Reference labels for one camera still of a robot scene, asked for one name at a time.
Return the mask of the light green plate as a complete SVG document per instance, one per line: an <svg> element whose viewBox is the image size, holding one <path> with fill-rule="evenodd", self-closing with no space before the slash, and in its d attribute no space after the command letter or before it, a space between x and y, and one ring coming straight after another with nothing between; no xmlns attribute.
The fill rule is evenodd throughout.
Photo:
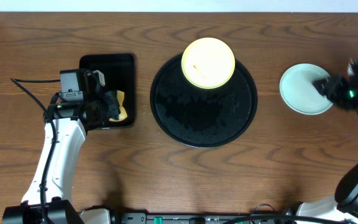
<svg viewBox="0 0 358 224"><path fill-rule="evenodd" d="M313 86L316 80L330 77L323 68L300 63L287 69L280 79L279 89L283 101L294 111L317 115L324 113L333 103L318 93Z"/></svg>

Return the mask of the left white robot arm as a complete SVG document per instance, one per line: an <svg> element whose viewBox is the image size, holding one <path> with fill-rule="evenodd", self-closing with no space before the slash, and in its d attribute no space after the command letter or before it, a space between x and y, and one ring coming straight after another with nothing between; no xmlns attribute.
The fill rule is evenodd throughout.
<svg viewBox="0 0 358 224"><path fill-rule="evenodd" d="M45 139L32 183L18 206L7 207L3 223L115 223L114 212L93 206L81 212L71 204L79 151L88 131L121 115L120 91L107 87L99 70L60 72L61 90L42 106Z"/></svg>

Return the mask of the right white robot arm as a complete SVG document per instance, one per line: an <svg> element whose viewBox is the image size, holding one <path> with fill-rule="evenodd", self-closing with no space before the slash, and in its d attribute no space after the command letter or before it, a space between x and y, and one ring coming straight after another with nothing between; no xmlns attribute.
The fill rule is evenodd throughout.
<svg viewBox="0 0 358 224"><path fill-rule="evenodd" d="M283 101L301 114L321 114L335 106L358 115L358 60L349 60L345 76L330 75L313 64L294 65L281 77L279 89ZM288 223L358 223L358 163L332 197L301 203L287 217Z"/></svg>

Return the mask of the yellow plate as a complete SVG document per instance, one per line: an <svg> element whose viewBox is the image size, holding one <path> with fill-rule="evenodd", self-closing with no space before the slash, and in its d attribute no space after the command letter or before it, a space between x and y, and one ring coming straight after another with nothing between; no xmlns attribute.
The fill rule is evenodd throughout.
<svg viewBox="0 0 358 224"><path fill-rule="evenodd" d="M193 41L181 57L185 78L202 89L219 88L234 73L236 59L231 48L223 41L205 37Z"/></svg>

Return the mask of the yellow green sponge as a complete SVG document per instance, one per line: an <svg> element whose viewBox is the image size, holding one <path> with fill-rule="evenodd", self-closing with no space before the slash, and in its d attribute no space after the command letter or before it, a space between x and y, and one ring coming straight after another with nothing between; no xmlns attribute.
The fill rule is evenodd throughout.
<svg viewBox="0 0 358 224"><path fill-rule="evenodd" d="M114 122L114 123L117 123L117 122L120 122L120 121L124 121L126 118L127 118L127 112L126 112L126 109L124 108L124 98L125 98L125 93L123 91L117 91L116 93L116 97L117 97L117 101L119 103L119 110L120 110L120 113L113 117L113 118L109 118L109 122Z"/></svg>

